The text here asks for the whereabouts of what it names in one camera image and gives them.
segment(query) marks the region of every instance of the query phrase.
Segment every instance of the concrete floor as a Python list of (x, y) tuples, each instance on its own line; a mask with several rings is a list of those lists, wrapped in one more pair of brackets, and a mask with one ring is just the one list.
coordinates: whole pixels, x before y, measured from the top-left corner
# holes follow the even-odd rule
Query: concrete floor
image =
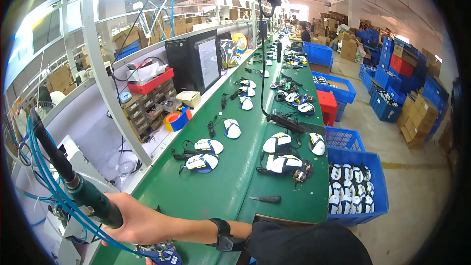
[(451, 185), (451, 170), (439, 145), (409, 150), (396, 124), (382, 122), (369, 105), (367, 88), (358, 77), (360, 65), (334, 53), (331, 74), (356, 90), (335, 127), (359, 132), (366, 151), (380, 156), (389, 197), (389, 212), (351, 228), (368, 250), (373, 264), (406, 264), (433, 229)]

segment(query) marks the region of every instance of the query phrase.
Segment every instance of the assembly line workbench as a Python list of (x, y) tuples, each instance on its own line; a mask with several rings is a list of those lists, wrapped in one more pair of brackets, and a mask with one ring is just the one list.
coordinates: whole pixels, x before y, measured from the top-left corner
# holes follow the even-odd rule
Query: assembly line workbench
[[(282, 40), (283, 48), (290, 44), (285, 37)], [(271, 45), (265, 43), (265, 51)], [(324, 127), (322, 113), (317, 102), (315, 84), (309, 67), (300, 68), (299, 71), (289, 68), (282, 69), (283, 62), (273, 60), (272, 66), (266, 66), (269, 77), (265, 78), (263, 105), (266, 112), (277, 109), (282, 113), (296, 111), (294, 107), (274, 100), (276, 90), (270, 89), (270, 84), (280, 79), (281, 73), (290, 76), (294, 81), (303, 84), (307, 92), (300, 89), (299, 93), (312, 96), (315, 99), (315, 115), (298, 115), (301, 122)], [(257, 73), (247, 72), (244, 68), (253, 68)], [(228, 78), (228, 80), (215, 91), (212, 97), (203, 105), (200, 111), (186, 125), (175, 138), (167, 151), (160, 157), (142, 184), (133, 196), (142, 204), (155, 209), (160, 206), (165, 215), (191, 219), (207, 220), (218, 217), (224, 220), (236, 220), (252, 223), (255, 215), (264, 215), (289, 221), (304, 223), (319, 223), (327, 221), (328, 197), (328, 159), (327, 149), (323, 156), (315, 156), (308, 148), (309, 135), (300, 135), (302, 147), (298, 149), (303, 159), (313, 163), (313, 176), (294, 186), (290, 175), (283, 177), (259, 174), (256, 167), (260, 165), (260, 153), (264, 142), (277, 132), (285, 129), (268, 123), (261, 110), (262, 77), (258, 70), (261, 63), (248, 65), (247, 62)], [(256, 83), (256, 95), (251, 97), (253, 108), (243, 110), (238, 106), (239, 99), (227, 99), (227, 105), (221, 110), (223, 93), (233, 94), (239, 87), (234, 81), (240, 78), (252, 80)], [(209, 138), (207, 125), (214, 115), (221, 118), (235, 119), (239, 123), (241, 135), (237, 139), (227, 138), (223, 134), (223, 122), (218, 123), (214, 130), (214, 139), (224, 145), (224, 151), (219, 154), (217, 167), (207, 173), (200, 174), (184, 169), (179, 174), (182, 162), (175, 161), (170, 149), (175, 148), (176, 153), (183, 150), (185, 140), (193, 143), (199, 139)], [(265, 155), (263, 164), (266, 164), (268, 155)], [(248, 199), (248, 196), (279, 195), (280, 204), (263, 203)], [(188, 242), (174, 242), (184, 264), (235, 264), (240, 252), (221, 254), (214, 247)], [(112, 247), (101, 247), (94, 258), (95, 265), (131, 265), (142, 264), (142, 259), (136, 259), (133, 254)]]

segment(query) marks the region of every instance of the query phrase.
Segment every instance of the plastic bag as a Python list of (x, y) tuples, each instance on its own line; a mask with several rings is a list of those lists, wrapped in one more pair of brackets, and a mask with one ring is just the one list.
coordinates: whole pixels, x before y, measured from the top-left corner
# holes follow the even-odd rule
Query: plastic bag
[(232, 68), (237, 66), (237, 42), (230, 39), (221, 39), (222, 67)]
[(356, 63), (363, 63), (363, 57), (366, 55), (365, 50), (363, 49), (363, 45), (360, 45), (356, 48), (356, 55), (355, 55), (355, 62)]
[(339, 25), (337, 27), (337, 35), (340, 33), (340, 32), (347, 32), (348, 30), (350, 30), (350, 26), (347, 26), (345, 24), (342, 24), (342, 25)]
[(137, 160), (132, 152), (113, 152), (107, 154), (107, 166), (113, 177), (113, 185), (120, 191), (123, 190), (126, 180), (136, 168)]

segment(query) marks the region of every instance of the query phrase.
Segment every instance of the mouse shell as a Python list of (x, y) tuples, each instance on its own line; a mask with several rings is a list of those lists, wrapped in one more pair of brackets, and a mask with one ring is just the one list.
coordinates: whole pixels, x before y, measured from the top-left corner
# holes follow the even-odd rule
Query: mouse shell
[(241, 96), (239, 97), (239, 99), (240, 99), (239, 108), (244, 109), (244, 110), (250, 110), (253, 108), (252, 99), (250, 97)]
[(288, 95), (288, 92), (279, 89), (276, 93), (283, 93), (285, 97)]
[(340, 199), (336, 195), (332, 195), (329, 198), (329, 214), (342, 214), (342, 206), (340, 205)]
[(329, 167), (330, 172), (330, 180), (332, 182), (340, 180), (342, 177), (342, 169), (340, 168), (339, 164), (333, 164), (333, 166)]
[(354, 196), (352, 198), (352, 206), (350, 207), (350, 214), (361, 214), (363, 210), (361, 204), (361, 198), (359, 196)]
[(189, 170), (196, 170), (199, 173), (209, 173), (217, 165), (218, 159), (208, 154), (192, 156), (185, 164)]
[(244, 86), (248, 86), (250, 88), (257, 88), (257, 84), (253, 82), (252, 80), (242, 80), (240, 84)]
[(295, 100), (296, 97), (298, 97), (298, 96), (299, 96), (299, 94), (297, 94), (296, 92), (292, 92), (292, 93), (290, 93), (290, 94), (288, 94), (288, 95), (286, 96), (285, 100), (286, 100), (287, 102), (289, 102), (289, 103), (292, 103), (292, 102), (294, 102), (294, 100)]
[(224, 135), (236, 139), (240, 136), (239, 123), (234, 119), (224, 120)]
[(302, 167), (302, 161), (293, 155), (285, 155), (277, 157), (271, 164), (267, 165), (267, 169), (276, 173), (294, 172)]
[(341, 209), (343, 214), (350, 214), (350, 207), (352, 204), (352, 198), (349, 195), (344, 195), (340, 201)]
[(308, 97), (306, 95), (299, 95), (294, 98), (294, 100), (291, 102), (292, 106), (298, 107), (301, 104), (305, 103), (308, 100)]
[(369, 195), (365, 198), (365, 213), (374, 213), (373, 198)]
[(342, 168), (343, 168), (343, 177), (346, 180), (352, 181), (353, 180), (353, 169), (352, 169), (351, 165), (350, 164), (344, 164), (342, 166)]
[(355, 178), (356, 183), (362, 183), (363, 182), (363, 173), (361, 172), (360, 168), (357, 166), (353, 167), (353, 177)]
[(302, 103), (302, 104), (300, 104), (298, 106), (298, 110), (301, 113), (304, 113), (304, 114), (310, 115), (310, 116), (315, 114), (314, 106), (311, 103)]
[(349, 197), (354, 197), (356, 194), (353, 183), (348, 179), (345, 179), (345, 181), (343, 182), (343, 192), (345, 195), (348, 195)]
[(263, 150), (268, 153), (275, 153), (289, 145), (291, 145), (291, 136), (279, 132), (267, 139), (263, 144)]
[(344, 196), (342, 185), (338, 182), (332, 183), (332, 194), (338, 196), (340, 199)]
[(370, 169), (368, 169), (367, 166), (365, 166), (365, 174), (363, 174), (363, 177), (366, 181), (371, 180), (371, 171), (370, 171)]
[(242, 91), (243, 96), (254, 96), (255, 95), (255, 90), (249, 86), (242, 86), (239, 88), (240, 91)]
[(326, 144), (324, 139), (317, 133), (309, 133), (310, 143), (309, 150), (317, 156), (322, 156), (326, 151)]
[(224, 146), (216, 139), (205, 138), (196, 142), (195, 150), (203, 150), (211, 155), (217, 155), (224, 150)]
[(270, 77), (270, 73), (268, 73), (267, 70), (265, 70), (265, 73), (263, 73), (263, 70), (260, 70), (260, 76), (261, 76), (261, 77), (268, 78), (268, 77)]

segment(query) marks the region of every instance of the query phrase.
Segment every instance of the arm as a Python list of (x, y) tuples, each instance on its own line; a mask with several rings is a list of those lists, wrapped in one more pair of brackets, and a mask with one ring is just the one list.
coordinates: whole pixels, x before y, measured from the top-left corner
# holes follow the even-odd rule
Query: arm
[(297, 36), (291, 36), (290, 37), (290, 40), (293, 40), (293, 41), (302, 41), (301, 38), (297, 37)]
[[(167, 239), (195, 243), (215, 243), (217, 240), (218, 227), (209, 220), (186, 220), (166, 216), (144, 206), (125, 192), (105, 195), (118, 207), (123, 218), (120, 228), (103, 228), (116, 241), (149, 245)], [(251, 224), (227, 222), (234, 237), (246, 239), (252, 232)]]

